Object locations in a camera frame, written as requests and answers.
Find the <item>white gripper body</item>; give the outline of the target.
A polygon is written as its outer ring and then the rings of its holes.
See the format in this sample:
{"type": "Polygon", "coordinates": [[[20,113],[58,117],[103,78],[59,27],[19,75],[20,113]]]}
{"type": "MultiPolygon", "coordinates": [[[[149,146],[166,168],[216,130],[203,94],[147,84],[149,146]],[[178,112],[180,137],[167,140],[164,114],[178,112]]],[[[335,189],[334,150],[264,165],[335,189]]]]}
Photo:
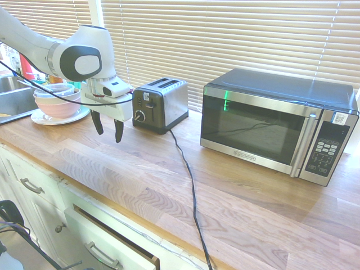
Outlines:
{"type": "Polygon", "coordinates": [[[81,103],[90,110],[126,122],[132,117],[131,90],[127,87],[125,93],[118,97],[95,97],[90,90],[83,88],[80,91],[81,103]]]}

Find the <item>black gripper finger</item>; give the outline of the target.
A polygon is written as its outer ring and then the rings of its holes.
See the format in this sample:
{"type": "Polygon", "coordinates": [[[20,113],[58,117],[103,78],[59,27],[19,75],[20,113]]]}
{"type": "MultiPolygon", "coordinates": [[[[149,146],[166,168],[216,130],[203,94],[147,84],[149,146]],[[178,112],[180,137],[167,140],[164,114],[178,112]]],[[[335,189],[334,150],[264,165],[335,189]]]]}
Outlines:
{"type": "Polygon", "coordinates": [[[91,117],[92,121],[94,123],[95,129],[99,135],[102,135],[104,133],[104,129],[101,123],[100,119],[100,113],[94,110],[91,110],[91,117]]]}
{"type": "Polygon", "coordinates": [[[115,141],[119,143],[122,140],[123,130],[124,130],[124,123],[120,120],[114,120],[115,125],[115,141]]]}

